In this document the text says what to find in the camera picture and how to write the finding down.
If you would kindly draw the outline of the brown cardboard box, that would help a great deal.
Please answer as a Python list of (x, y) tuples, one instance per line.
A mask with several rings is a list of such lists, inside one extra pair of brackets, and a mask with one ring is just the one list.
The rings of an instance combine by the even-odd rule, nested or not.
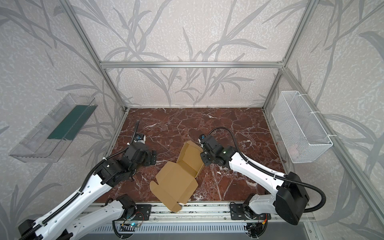
[(199, 184), (197, 177), (205, 167), (203, 149), (192, 141), (184, 143), (176, 162), (168, 161), (150, 182), (151, 192), (171, 212), (179, 212), (187, 204)]

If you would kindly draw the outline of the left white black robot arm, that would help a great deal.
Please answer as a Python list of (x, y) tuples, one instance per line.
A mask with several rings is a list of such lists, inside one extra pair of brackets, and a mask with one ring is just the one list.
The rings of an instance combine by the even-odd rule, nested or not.
[(80, 217), (89, 205), (121, 182), (132, 179), (139, 167), (155, 165), (157, 152), (144, 142), (133, 142), (120, 152), (123, 157), (104, 157), (87, 174), (73, 194), (37, 220), (26, 220), (19, 225), (22, 240), (74, 240), (93, 229), (120, 218), (137, 214), (136, 203), (122, 195), (103, 208)]

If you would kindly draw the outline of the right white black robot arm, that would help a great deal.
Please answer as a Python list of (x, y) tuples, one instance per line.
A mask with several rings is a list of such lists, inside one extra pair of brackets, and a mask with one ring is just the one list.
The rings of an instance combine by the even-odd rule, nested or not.
[(201, 158), (205, 165), (217, 164), (240, 173), (262, 186), (268, 195), (252, 195), (244, 202), (252, 214), (276, 214), (291, 225), (297, 225), (309, 201), (304, 186), (279, 180), (278, 177), (300, 182), (295, 173), (285, 174), (269, 169), (241, 154), (235, 147), (223, 147), (211, 135), (199, 136), (203, 148)]

